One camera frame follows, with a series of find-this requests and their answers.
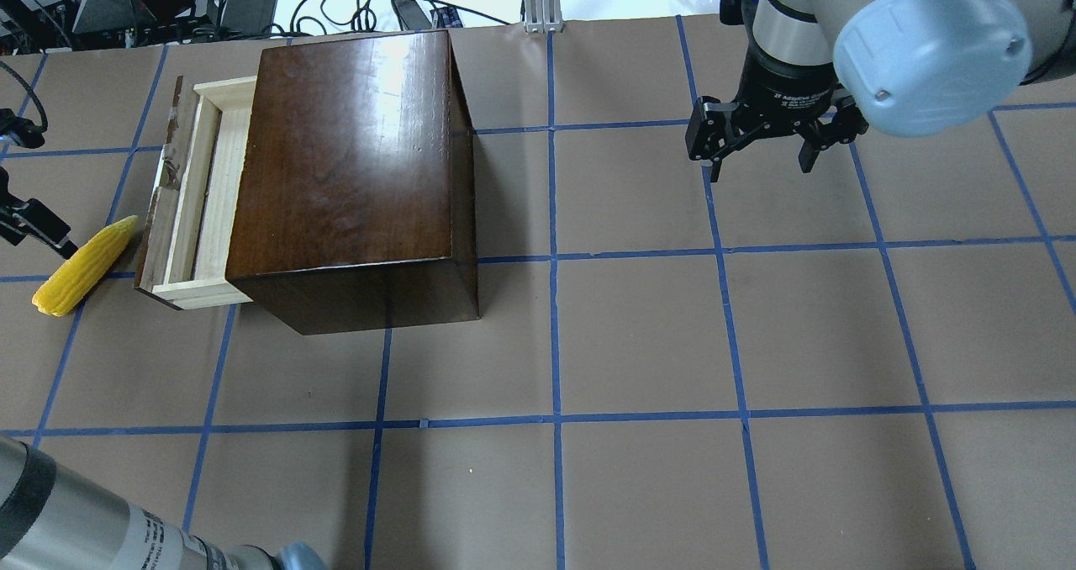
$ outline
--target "corn cob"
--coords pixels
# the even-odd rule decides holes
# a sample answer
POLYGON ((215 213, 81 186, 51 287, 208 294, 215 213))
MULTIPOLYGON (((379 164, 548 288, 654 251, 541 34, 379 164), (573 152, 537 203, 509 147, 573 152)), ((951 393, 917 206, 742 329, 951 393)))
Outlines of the corn cob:
POLYGON ((73 310, 127 248, 136 228, 138 217, 132 214, 97 232, 36 291, 38 312, 65 316, 73 310))

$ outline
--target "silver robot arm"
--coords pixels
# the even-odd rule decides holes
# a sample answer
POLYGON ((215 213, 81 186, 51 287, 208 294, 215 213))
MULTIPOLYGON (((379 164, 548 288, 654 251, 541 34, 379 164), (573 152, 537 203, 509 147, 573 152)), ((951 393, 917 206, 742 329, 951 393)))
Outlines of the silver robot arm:
POLYGON ((1074 0, 722 0, 721 20, 747 30, 739 89, 733 102, 699 98, 686 134, 713 182, 724 157, 762 138, 803 137, 808 172, 868 123, 933 134, 1019 84, 1076 71, 1074 0))

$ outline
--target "blue grid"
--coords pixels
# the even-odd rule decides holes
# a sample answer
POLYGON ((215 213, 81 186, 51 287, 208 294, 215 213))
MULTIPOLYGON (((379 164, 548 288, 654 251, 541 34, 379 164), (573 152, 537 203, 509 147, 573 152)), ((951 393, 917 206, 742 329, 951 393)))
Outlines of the blue grid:
MULTIPOLYGON (((684 33, 684 27, 682 19, 676 17, 677 29, 680 35, 680 44, 683 51, 684 68, 688 74, 689 92, 690 98, 694 99, 696 96, 695 90, 695 80, 694 72, 691 63, 690 49, 688 46, 686 37, 684 33)), ((48 417, 52 412, 53 404, 55 402, 56 394, 59 389, 60 382, 67 366, 71 347, 73 341, 77 333, 79 326, 81 324, 83 307, 77 307, 74 313, 72 324, 70 326, 70 331, 68 333, 63 353, 59 360, 57 371, 52 383, 49 394, 42 410, 41 421, 36 429, 0 429, 0 433, 4 433, 11 437, 31 437, 33 439, 33 444, 37 446, 41 443, 43 437, 91 437, 91 436, 151 436, 151 434, 198 434, 199 444, 198 453, 196 456, 195 467, 193 467, 192 481, 188 490, 188 498, 183 519, 184 529, 189 529, 189 525, 194 515, 198 486, 201 479, 202 466, 204 462, 204 455, 209 442, 209 437, 213 434, 222 433, 281 433, 281 432, 312 432, 312 431, 372 431, 373 432, 373 448, 372 448, 372 459, 371 459, 371 471, 370 471, 370 483, 369 483, 369 500, 367 509, 367 524, 364 541, 364 550, 366 554, 365 568, 369 568, 372 558, 372 546, 373 546, 373 530, 376 525, 377 516, 377 495, 379 485, 379 473, 381 465, 381 452, 382 452, 382 436, 385 429, 456 429, 456 428, 467 428, 467 427, 483 427, 483 426, 510 426, 510 425, 553 425, 554 427, 554 493, 555 493, 555 522, 556 522, 556 560, 557 568, 564 569, 566 566, 565 559, 565 524, 564 524, 564 485, 563 485, 563 446, 562 446, 562 425, 566 424, 577 424, 577 422, 662 422, 662 421, 737 421, 742 425, 742 442, 746 461, 746 472, 748 478, 748 485, 750 490, 750 499, 752 505, 752 512, 754 516, 754 527, 756 536, 756 544, 759 548, 759 561, 760 567, 764 570, 769 568, 768 554, 766 550, 766 540, 764 531, 764 518, 761 509, 760 496, 759 496, 759 484, 755 476, 754 470, 754 459, 753 459, 753 447, 751 443, 751 430, 750 421, 753 418, 791 418, 791 417, 846 417, 846 416, 878 416, 878 415, 923 415, 926 419, 928 429, 931 437, 931 442, 936 456, 936 461, 938 465, 938 471, 942 476, 943 486, 946 494, 946 499, 949 504, 950 513, 954 524, 954 528, 958 535, 958 541, 961 548, 961 554, 963 555, 964 565, 967 569, 974 569, 975 562, 972 557, 971 547, 967 542, 966 535, 964 532, 963 524, 960 517, 960 511, 958 508, 958 501, 953 494, 952 484, 948 474, 944 451, 942 448, 940 440, 937 434, 937 428, 934 422, 934 415, 942 413, 973 413, 973 412, 1014 412, 1015 410, 1060 410, 1076 409, 1076 400, 1059 400, 1059 401, 1017 401, 1017 402, 961 402, 960 404, 934 404, 930 401, 925 382, 923 380, 921 370, 919 368, 918 356, 915 351, 915 343, 911 338, 910 328, 907 323, 907 317, 905 316, 903 302, 901 301, 901 295, 898 286, 893 274, 892 265, 889 260, 889 248, 926 248, 926 247, 947 247, 947 245, 980 245, 980 244, 1044 244, 1047 252, 1049 253, 1050 259, 1052 260, 1053 267, 1056 268, 1057 275, 1062 289, 1064 290, 1065 297, 1076 313, 1076 295, 1073 293, 1073 287, 1065 273, 1063 265, 1060 262, 1060 258, 1054 248, 1054 243, 1060 241, 1076 241, 1076 236, 1068 233, 1068 236, 1051 236, 1046 229, 1043 218, 1039 216, 1038 210, 1035 206, 1030 189, 1023 180, 1017 161, 1008 148, 1007 141, 1002 132, 1001 126, 997 119, 994 117, 994 113, 997 111, 1015 111, 1015 110, 1073 110, 1076 108, 1076 102, 1052 102, 1052 103, 1023 103, 1023 105, 1000 105, 994 108, 989 114, 991 125, 997 137, 999 144, 1001 145, 1003 152, 1005 153, 1006 159, 1011 168, 1013 175, 1023 195, 1024 201, 1027 202, 1028 210, 1032 214, 1035 225, 1039 230, 1038 237, 1007 237, 1007 238, 979 238, 979 240, 926 240, 926 241, 888 241, 882 236, 880 223, 876 211, 874 210, 874 203, 872 201, 870 190, 867 184, 866 176, 864 174, 863 167, 860 161, 859 153, 856 152, 855 145, 851 145, 850 149, 852 152, 853 163, 855 165, 856 175, 862 188, 862 194, 864 196, 864 202, 866 203, 867 211, 872 220, 873 229, 875 232, 875 241, 864 241, 863 243, 845 243, 845 244, 768 244, 768 245, 749 245, 749 247, 724 247, 721 243, 720 230, 718 225, 718 218, 714 210, 713 195, 708 180, 706 179, 706 172, 703 172, 703 183, 705 188, 705 199, 707 202, 708 217, 710 222, 711 234, 713 237, 713 245, 711 248, 656 248, 655 251, 642 251, 642 252, 614 252, 614 253, 558 253, 556 244, 556 157, 555 157, 555 133, 560 130, 578 130, 578 129, 625 129, 625 127, 651 127, 651 126, 684 126, 686 125, 686 119, 660 119, 660 122, 604 122, 604 123, 580 123, 580 125, 555 125, 554 119, 554 108, 555 108, 555 92, 554 92, 554 79, 553 79, 553 45, 554 45, 553 34, 549 34, 547 38, 547 84, 548 84, 548 101, 549 101, 549 119, 546 126, 523 126, 523 127, 502 127, 502 129, 478 129, 479 134, 501 134, 501 133, 538 133, 543 132, 548 134, 549 143, 549 202, 550 202, 550 255, 541 256, 487 256, 480 259, 480 263, 526 263, 526 262, 546 262, 550 263, 550 329, 551 329, 551 352, 552 352, 552 400, 553 400, 553 412, 550 414, 542 415, 519 415, 519 416, 498 416, 498 417, 479 417, 479 418, 461 418, 461 419, 414 419, 414 421, 386 421, 384 417, 385 413, 385 399, 387 396, 387 382, 388 382, 388 368, 391 360, 391 350, 392 350, 392 329, 384 332, 383 352, 382 352, 382 366, 380 375, 380 387, 378 395, 378 409, 377 418, 372 422, 299 422, 299 424, 255 424, 255 425, 220 425, 214 424, 213 416, 215 412, 215 405, 217 396, 220 393, 221 381, 223 377, 223 371, 226 365, 228 347, 231 340, 231 331, 235 326, 235 318, 237 314, 237 307, 231 305, 228 309, 226 323, 222 333, 221 346, 217 356, 217 364, 215 367, 213 382, 210 389, 209 400, 207 401, 206 415, 202 425, 188 425, 188 426, 150 426, 150 427, 96 427, 96 428, 49 428, 47 427, 48 417), (887 279, 889 280, 889 285, 891 289, 891 295, 893 297, 894 310, 897 313, 901 329, 904 336, 907 353, 909 356, 909 366, 911 368, 914 377, 916 380, 920 404, 915 405, 895 405, 895 407, 848 407, 848 408, 812 408, 812 409, 765 409, 765 410, 752 410, 748 405, 744 389, 744 379, 742 372, 739 364, 738 347, 736 341, 736 329, 734 322, 733 307, 730 301, 728 294, 728 283, 725 274, 725 257, 728 255, 734 255, 734 253, 815 253, 815 252, 827 252, 827 251, 849 251, 849 248, 877 248, 880 253, 883 268, 886 271, 887 279), (717 270, 720 282, 720 301, 722 304, 723 317, 726 325, 726 330, 728 333, 730 352, 732 355, 733 364, 733 377, 736 385, 737 394, 737 408, 735 410, 693 410, 693 412, 656 412, 656 413, 591 413, 591 414, 563 414, 561 410, 561 374, 560 374, 560 329, 558 329, 558 311, 556 305, 556 295, 557 295, 557 263, 561 260, 591 260, 591 259, 628 259, 629 257, 646 257, 646 256, 714 256, 717 270)), ((291 39, 288 39, 287 44, 291 44, 291 39)), ((157 88, 161 72, 164 71, 165 61, 168 56, 168 48, 161 49, 160 58, 157 63, 157 69, 154 75, 153 83, 151 84, 148 95, 146 97, 145 103, 143 105, 142 114, 138 123, 138 127, 134 132, 133 140, 129 147, 126 148, 85 148, 85 149, 60 149, 60 152, 25 152, 19 153, 19 159, 33 159, 33 157, 49 157, 49 156, 87 156, 87 154, 123 154, 126 153, 127 159, 124 165, 122 175, 119 176, 118 183, 116 184, 115 194, 113 195, 113 201, 110 209, 109 217, 107 222, 112 222, 115 218, 116 206, 118 205, 119 198, 123 196, 123 190, 127 180, 129 169, 131 167, 131 160, 136 153, 139 152, 160 152, 160 145, 139 145, 139 140, 142 134, 143 127, 145 126, 145 119, 148 114, 150 105, 154 98, 154 94, 157 88)), ((42 71, 45 68, 47 56, 43 56, 41 63, 39 63, 38 69, 32 79, 31 85, 37 87, 39 80, 41 79, 42 71)), ((23 105, 19 109, 19 114, 23 114, 28 105, 29 98, 25 99, 23 105)), ((8 147, 0 148, 0 160, 3 160, 8 156, 8 147)), ((108 275, 109 279, 133 279, 134 274, 130 271, 116 271, 108 275)), ((47 275, 3 275, 0 277, 0 285, 3 283, 26 283, 26 282, 43 282, 46 280, 47 275)))

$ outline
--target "wooden drawer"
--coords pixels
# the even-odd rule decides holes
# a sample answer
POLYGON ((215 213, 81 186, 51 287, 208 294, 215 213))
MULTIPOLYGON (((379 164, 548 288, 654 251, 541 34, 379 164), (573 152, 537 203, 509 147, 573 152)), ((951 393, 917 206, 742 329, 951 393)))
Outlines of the wooden drawer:
POLYGON ((443 31, 180 80, 134 286, 301 333, 477 318, 472 137, 443 31))

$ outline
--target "blue joint cap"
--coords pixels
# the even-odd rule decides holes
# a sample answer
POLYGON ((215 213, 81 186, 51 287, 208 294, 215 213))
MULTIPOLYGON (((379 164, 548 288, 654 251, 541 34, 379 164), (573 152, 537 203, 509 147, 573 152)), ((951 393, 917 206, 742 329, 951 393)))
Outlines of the blue joint cap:
POLYGON ((875 0, 840 30, 833 66, 873 126, 923 137, 1002 102, 1031 54, 1009 0, 875 0))

